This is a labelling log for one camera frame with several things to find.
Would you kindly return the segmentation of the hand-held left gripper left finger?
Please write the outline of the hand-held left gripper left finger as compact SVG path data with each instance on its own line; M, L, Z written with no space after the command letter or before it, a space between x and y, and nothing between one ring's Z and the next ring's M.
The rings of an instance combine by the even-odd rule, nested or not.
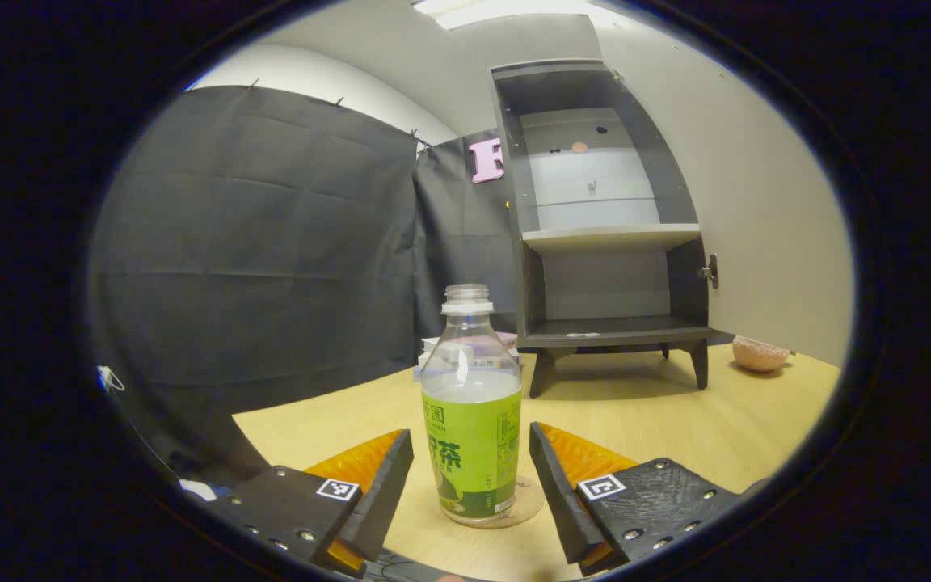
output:
M362 579L384 548L414 461L398 428L305 469L274 466L204 508L256 545Z

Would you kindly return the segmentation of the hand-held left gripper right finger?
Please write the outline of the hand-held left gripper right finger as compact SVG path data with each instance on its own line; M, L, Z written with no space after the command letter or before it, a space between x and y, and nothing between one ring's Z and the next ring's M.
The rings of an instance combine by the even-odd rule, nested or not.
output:
M675 460L637 462L541 421L529 456L565 559L585 577L646 563L745 501Z

